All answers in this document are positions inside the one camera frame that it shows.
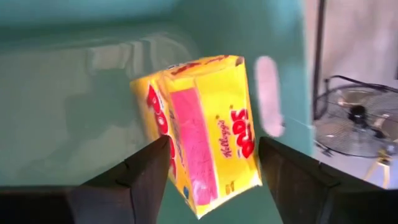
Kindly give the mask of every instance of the white wall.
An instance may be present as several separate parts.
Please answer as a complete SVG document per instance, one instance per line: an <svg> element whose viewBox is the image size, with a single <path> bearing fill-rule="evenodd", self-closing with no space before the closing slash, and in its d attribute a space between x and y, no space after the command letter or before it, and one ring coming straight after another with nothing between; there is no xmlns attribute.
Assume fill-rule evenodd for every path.
<svg viewBox="0 0 398 224"><path fill-rule="evenodd" d="M304 1L312 76L319 0ZM397 11L396 0L326 0L322 78L344 75L398 87Z"/></svg>

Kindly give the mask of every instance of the yellow cereal box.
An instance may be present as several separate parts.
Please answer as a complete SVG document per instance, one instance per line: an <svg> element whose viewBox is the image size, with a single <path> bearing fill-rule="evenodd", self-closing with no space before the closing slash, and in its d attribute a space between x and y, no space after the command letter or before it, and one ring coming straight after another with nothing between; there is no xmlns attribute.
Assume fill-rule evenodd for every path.
<svg viewBox="0 0 398 224"><path fill-rule="evenodd" d="M198 218L262 185L242 57L202 58L130 86L147 137L171 137L169 177Z"/></svg>

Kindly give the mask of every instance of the kellogg's logo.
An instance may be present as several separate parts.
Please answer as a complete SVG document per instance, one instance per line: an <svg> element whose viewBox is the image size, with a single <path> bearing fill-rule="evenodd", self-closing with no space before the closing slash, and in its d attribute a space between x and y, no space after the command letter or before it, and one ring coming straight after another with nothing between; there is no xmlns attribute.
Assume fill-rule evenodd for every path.
<svg viewBox="0 0 398 224"><path fill-rule="evenodd" d="M232 133L237 136L236 144L241 148L242 155L248 158L254 152L254 140L247 109L232 110L231 119Z"/></svg>
<svg viewBox="0 0 398 224"><path fill-rule="evenodd" d="M160 99L156 94L155 89L152 85L149 85L148 96L147 96L147 105L149 108L153 108L156 125L159 131L159 135L169 134L169 124L167 123L166 116L162 110ZM170 136L170 169L172 170L174 179L177 178L177 170L176 170L176 163L175 163L175 148L174 148L174 141Z"/></svg>
<svg viewBox="0 0 398 224"><path fill-rule="evenodd" d="M221 138L218 139L221 146L221 153L225 158L230 158L232 157L232 150L229 146L229 136L231 135L229 127L225 124L224 120L219 120L217 124L221 129Z"/></svg>

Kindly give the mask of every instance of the black cable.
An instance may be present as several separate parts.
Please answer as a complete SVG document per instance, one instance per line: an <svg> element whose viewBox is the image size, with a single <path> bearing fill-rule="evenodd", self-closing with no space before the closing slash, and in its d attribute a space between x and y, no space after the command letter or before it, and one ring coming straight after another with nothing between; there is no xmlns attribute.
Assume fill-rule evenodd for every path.
<svg viewBox="0 0 398 224"><path fill-rule="evenodd" d="M349 81L349 82L355 83L355 84L354 85L345 85L345 86L340 86L338 88L330 89L330 81L331 81L331 79L334 79L334 78L340 78L342 80L346 80L346 81ZM394 92L394 93L398 93L398 89L393 88L393 87L380 85L380 84L365 83L365 82L361 82L361 81L358 81L358 80L354 80L352 78L344 77L342 75L333 75L330 78L326 78L324 80L324 82L325 82L325 90L326 91L321 96L316 97L315 98L315 102L318 103L318 100L320 98L326 98L325 99L326 103L324 104L323 108L320 111L318 111L317 108L315 108L316 110L314 111L314 114L313 114L314 121L320 119L326 113L326 111L328 110L328 104L331 103L331 102L329 102L329 94L331 92L336 91L336 90L349 88L349 87L353 87L353 88L365 87L365 88L372 88L372 89L378 90L378 91L391 91L391 92Z"/></svg>
<svg viewBox="0 0 398 224"><path fill-rule="evenodd" d="M323 47L323 26L325 21L326 0L319 0L318 7L318 24L317 24L317 39L315 46L315 61L313 70L313 86L312 86L312 116L317 113L317 98L319 89L320 72L322 69L322 47Z"/></svg>

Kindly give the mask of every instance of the teal wall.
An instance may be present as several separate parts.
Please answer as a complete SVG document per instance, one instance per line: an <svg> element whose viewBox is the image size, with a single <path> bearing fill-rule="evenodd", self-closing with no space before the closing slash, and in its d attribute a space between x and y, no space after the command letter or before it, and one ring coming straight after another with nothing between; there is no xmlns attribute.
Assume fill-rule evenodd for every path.
<svg viewBox="0 0 398 224"><path fill-rule="evenodd" d="M177 0L2 0L0 27L142 19L170 12Z"/></svg>
<svg viewBox="0 0 398 224"><path fill-rule="evenodd" d="M303 7L299 0L184 0L174 22L190 34L202 54L243 55L249 80L256 136L259 126L253 66L261 55L278 66L285 133L278 140L307 155L313 151L313 130Z"/></svg>
<svg viewBox="0 0 398 224"><path fill-rule="evenodd" d="M0 186L78 185L148 144L130 79L197 58L165 23L0 43Z"/></svg>

